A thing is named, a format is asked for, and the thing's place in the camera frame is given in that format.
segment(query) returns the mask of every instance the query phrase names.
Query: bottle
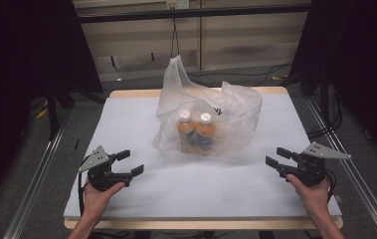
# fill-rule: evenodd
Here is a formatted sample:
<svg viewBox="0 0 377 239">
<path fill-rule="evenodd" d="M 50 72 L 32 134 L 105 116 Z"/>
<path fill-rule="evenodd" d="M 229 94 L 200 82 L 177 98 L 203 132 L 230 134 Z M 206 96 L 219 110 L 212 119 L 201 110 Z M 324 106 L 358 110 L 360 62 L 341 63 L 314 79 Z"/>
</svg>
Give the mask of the bottle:
<svg viewBox="0 0 377 239">
<path fill-rule="evenodd" d="M 191 113 L 187 110 L 179 112 L 178 131 L 181 138 L 181 151 L 194 153 L 196 123 L 191 119 Z"/>
<path fill-rule="evenodd" d="M 197 150 L 200 154 L 210 155 L 213 151 L 213 134 L 216 126 L 210 114 L 202 113 L 197 124 Z"/>
</svg>

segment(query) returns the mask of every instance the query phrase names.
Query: wrist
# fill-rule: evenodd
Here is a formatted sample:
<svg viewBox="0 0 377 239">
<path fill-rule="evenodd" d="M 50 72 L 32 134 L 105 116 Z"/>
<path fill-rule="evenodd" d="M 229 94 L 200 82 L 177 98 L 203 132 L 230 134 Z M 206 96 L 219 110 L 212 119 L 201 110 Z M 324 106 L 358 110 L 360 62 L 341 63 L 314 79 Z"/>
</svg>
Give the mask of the wrist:
<svg viewBox="0 0 377 239">
<path fill-rule="evenodd" d="M 308 212 L 308 216 L 316 224 L 316 222 L 328 222 L 332 221 L 330 213 L 328 211 L 322 210 L 317 212 Z"/>
<path fill-rule="evenodd" d="M 306 213 L 312 220 L 322 220 L 331 218 L 328 206 L 308 206 L 305 207 Z"/>
<path fill-rule="evenodd" d="M 80 221 L 83 222 L 86 226 L 89 226 L 90 228 L 94 228 L 98 224 L 99 218 L 97 218 L 93 214 L 84 213 Z"/>
</svg>

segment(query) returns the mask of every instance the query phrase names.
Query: white tabletop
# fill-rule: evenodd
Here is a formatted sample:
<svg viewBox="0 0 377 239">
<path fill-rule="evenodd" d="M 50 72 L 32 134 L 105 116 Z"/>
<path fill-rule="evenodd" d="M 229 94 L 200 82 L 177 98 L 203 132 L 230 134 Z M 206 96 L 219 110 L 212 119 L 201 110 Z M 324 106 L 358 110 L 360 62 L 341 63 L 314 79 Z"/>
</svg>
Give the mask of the white tabletop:
<svg viewBox="0 0 377 239">
<path fill-rule="evenodd" d="M 268 155 L 295 165 L 277 156 L 276 148 L 301 152 L 309 145 L 288 94 L 263 94 L 259 125 L 251 142 L 242 151 L 224 157 L 154 148 L 152 142 L 159 129 L 157 103 L 158 97 L 109 98 L 104 105 L 87 155 L 99 145 L 109 154 L 130 149 L 131 157 L 115 162 L 112 171 L 128 172 L 145 165 L 144 173 L 111 199 L 104 220 L 306 218 L 293 187 L 265 164 Z M 333 198 L 329 211 L 333 218 L 340 218 Z M 64 217 L 80 217 L 77 179 Z"/>
</svg>

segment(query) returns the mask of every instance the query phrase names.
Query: white table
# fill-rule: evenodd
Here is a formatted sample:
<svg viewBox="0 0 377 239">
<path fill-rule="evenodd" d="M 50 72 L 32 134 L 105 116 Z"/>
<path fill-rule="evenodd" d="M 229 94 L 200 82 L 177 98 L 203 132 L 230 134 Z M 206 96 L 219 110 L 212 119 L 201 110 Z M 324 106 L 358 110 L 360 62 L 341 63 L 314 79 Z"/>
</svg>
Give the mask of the white table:
<svg viewBox="0 0 377 239">
<path fill-rule="evenodd" d="M 163 152 L 152 146 L 159 128 L 159 90 L 118 91 L 107 99 L 88 148 L 107 153 L 131 150 L 113 172 L 144 164 L 144 173 L 112 198 L 96 228 L 122 230 L 291 230 L 315 229 L 289 183 L 265 164 L 278 146 L 301 152 L 309 140 L 284 88 L 256 88 L 263 96 L 259 125 L 250 144 L 226 157 Z M 329 211 L 343 225 L 332 198 Z M 77 179 L 64 212 L 65 225 L 80 218 Z"/>
</svg>

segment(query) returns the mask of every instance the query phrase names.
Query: wooden table edge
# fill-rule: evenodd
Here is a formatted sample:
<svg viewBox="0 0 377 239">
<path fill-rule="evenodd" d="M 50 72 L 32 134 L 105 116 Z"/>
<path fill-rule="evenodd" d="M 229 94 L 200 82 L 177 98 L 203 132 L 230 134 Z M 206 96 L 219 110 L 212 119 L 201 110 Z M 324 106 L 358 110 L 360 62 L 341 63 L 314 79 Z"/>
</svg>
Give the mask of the wooden table edge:
<svg viewBox="0 0 377 239">
<path fill-rule="evenodd" d="M 333 216 L 337 228 L 342 228 L 341 216 Z M 65 227 L 73 229 L 79 218 L 65 218 Z M 272 218 L 239 220 L 102 220 L 96 229 L 118 230 L 316 230 L 308 218 Z"/>
<path fill-rule="evenodd" d="M 261 94 L 287 94 L 284 87 L 254 87 L 254 90 Z M 110 98 L 135 98 L 135 97 L 159 97 L 160 89 L 153 90 L 118 90 L 110 93 Z"/>
</svg>

